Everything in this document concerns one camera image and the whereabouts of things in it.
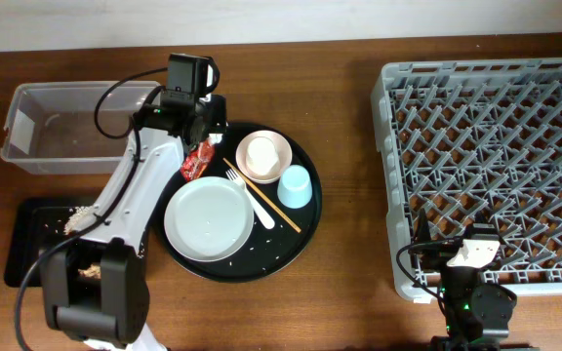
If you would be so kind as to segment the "red snack wrapper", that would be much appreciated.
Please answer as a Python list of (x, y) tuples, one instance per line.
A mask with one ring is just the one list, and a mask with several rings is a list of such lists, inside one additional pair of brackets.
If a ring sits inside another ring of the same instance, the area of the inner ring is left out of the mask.
[(180, 172), (186, 182), (199, 178), (207, 169), (215, 155), (215, 143), (210, 137), (201, 141), (181, 164)]

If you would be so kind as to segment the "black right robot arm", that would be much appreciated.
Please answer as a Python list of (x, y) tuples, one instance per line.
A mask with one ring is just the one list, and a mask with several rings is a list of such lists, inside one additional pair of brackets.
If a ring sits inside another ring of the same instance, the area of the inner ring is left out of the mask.
[(439, 305), (447, 327), (445, 336), (431, 338), (431, 350), (498, 350), (508, 337), (517, 295), (481, 279), (500, 246), (498, 229), (481, 214), (461, 235), (437, 241), (430, 237), (426, 212), (419, 212), (412, 252), (440, 274)]

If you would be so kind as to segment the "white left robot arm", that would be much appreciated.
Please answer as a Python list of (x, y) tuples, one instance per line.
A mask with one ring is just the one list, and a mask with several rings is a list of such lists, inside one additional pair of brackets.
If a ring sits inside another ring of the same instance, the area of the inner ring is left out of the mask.
[(26, 273), (40, 276), (47, 326), (100, 350), (163, 349), (146, 322), (148, 223), (188, 152), (226, 129), (213, 58), (172, 54), (164, 70), (166, 85), (129, 116), (126, 151), (99, 198)]

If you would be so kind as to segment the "white tissue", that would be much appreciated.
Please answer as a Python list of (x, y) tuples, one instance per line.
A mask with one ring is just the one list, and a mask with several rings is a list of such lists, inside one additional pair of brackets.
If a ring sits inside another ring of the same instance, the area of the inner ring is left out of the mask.
[(223, 134), (210, 134), (208, 137), (208, 141), (212, 144), (218, 144), (222, 141)]

